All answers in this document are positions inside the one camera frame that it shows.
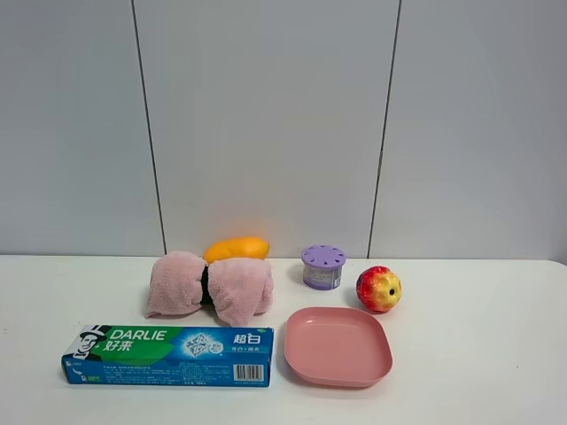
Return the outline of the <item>pink towel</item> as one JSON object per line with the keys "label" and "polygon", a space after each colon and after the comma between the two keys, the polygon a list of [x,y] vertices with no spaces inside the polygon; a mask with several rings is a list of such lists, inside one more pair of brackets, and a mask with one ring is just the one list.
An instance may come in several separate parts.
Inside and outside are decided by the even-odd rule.
{"label": "pink towel", "polygon": [[246,327],[272,303],[274,281],[263,259],[233,258],[207,264],[185,251],[170,252],[152,267],[145,316],[182,317],[211,305],[231,327]]}

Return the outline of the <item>yellow mango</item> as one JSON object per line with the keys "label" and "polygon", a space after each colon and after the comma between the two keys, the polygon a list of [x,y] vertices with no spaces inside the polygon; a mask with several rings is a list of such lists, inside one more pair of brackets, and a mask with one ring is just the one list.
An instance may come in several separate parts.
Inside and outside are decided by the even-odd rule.
{"label": "yellow mango", "polygon": [[208,264],[233,258],[265,259],[269,243],[255,236],[244,236],[222,240],[210,245],[203,254]]}

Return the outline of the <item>purple air freshener jar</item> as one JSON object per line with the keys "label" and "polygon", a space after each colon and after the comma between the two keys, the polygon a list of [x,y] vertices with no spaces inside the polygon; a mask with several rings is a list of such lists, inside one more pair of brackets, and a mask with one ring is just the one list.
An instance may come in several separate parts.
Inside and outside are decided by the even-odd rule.
{"label": "purple air freshener jar", "polygon": [[307,247],[300,256],[303,264],[303,283],[314,290],[334,290],[341,282],[345,253],[337,247],[316,244]]}

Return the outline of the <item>red yellow toy strawberry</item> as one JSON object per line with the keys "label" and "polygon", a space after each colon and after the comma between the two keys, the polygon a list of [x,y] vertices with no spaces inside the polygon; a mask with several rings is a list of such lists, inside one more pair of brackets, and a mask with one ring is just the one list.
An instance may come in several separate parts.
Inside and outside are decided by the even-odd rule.
{"label": "red yellow toy strawberry", "polygon": [[402,296],[399,277],[384,266],[371,267],[362,272],[355,290],[359,301],[374,313],[390,312]]}

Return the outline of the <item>pink square plate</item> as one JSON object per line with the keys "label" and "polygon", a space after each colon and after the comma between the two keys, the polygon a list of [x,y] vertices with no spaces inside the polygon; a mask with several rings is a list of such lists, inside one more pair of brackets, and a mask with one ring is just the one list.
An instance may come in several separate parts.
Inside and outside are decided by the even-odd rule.
{"label": "pink square plate", "polygon": [[345,307],[293,313],[285,323],[283,352],[296,376],[331,387],[371,387],[393,364],[382,325],[368,313]]}

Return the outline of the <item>Darlie toothpaste box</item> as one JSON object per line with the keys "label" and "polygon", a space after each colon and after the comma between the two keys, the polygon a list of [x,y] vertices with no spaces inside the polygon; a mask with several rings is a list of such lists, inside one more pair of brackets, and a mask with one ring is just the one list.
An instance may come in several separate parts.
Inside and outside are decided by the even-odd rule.
{"label": "Darlie toothpaste box", "polygon": [[70,384],[260,387],[272,328],[90,325],[61,358]]}

